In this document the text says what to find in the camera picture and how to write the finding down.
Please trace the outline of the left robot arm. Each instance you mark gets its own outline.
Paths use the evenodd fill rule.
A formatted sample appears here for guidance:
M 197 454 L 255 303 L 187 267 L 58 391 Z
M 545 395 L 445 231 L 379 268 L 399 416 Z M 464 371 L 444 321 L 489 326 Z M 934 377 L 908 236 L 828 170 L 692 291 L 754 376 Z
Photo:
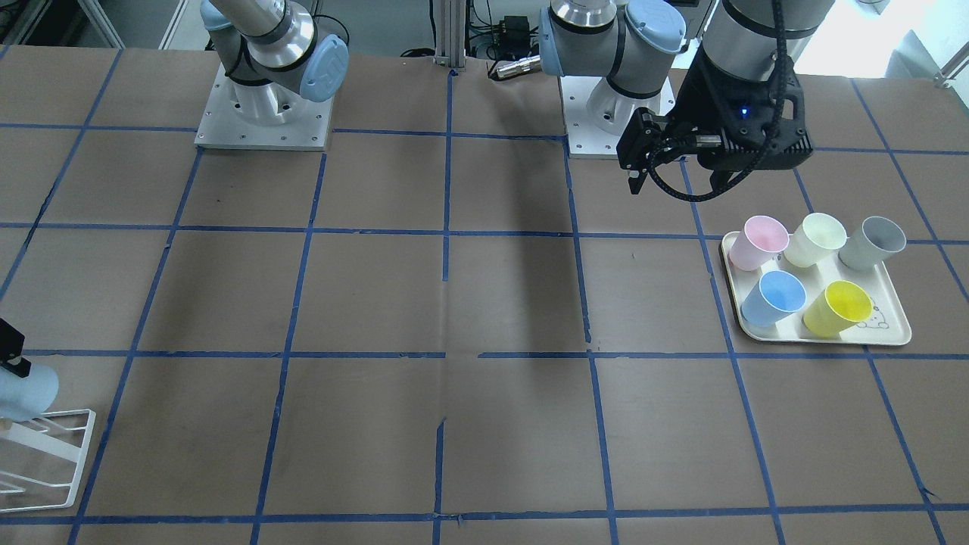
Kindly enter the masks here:
M 795 61 L 831 7 L 719 2 L 667 114 L 657 101 L 687 23 L 665 1 L 553 1 L 541 14 L 537 54 L 495 64 L 489 77 L 596 77 L 588 113 L 618 135 L 631 193 L 651 179 L 675 199 L 709 201 L 755 170 L 790 170 L 813 155 Z

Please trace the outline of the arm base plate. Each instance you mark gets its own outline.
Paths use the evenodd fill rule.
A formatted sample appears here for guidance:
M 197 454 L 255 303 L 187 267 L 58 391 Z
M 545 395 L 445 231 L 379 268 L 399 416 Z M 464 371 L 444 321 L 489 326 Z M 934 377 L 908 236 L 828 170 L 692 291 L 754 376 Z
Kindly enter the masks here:
M 333 103 L 333 98 L 311 102 L 276 83 L 243 86 L 219 69 L 195 145 L 221 151 L 324 152 Z
M 659 94 L 644 100 L 620 95 L 602 77 L 564 76 L 559 83 L 569 154 L 576 158 L 616 160 L 618 141 L 637 108 L 665 115 L 675 103 L 669 78 Z

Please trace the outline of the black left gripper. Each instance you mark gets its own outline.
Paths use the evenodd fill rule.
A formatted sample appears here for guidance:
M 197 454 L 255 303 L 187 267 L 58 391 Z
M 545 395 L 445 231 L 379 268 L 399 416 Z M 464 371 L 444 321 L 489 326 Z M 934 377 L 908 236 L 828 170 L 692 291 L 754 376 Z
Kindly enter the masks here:
M 754 170 L 790 170 L 814 153 L 804 118 L 803 89 L 793 59 L 771 63 L 764 82 L 747 82 L 699 53 L 666 114 L 639 107 L 617 142 L 617 161 L 628 172 L 632 195 L 647 177 L 671 186 L 658 166 L 686 155 L 709 170 L 714 190 L 737 186 Z

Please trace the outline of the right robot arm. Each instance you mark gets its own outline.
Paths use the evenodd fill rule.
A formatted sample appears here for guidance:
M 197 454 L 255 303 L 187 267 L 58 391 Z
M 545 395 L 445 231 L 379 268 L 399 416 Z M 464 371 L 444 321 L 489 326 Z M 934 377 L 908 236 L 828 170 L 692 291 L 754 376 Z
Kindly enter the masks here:
M 346 40 L 294 1 L 204 1 L 201 20 L 223 66 L 197 144 L 321 151 L 348 73 Z

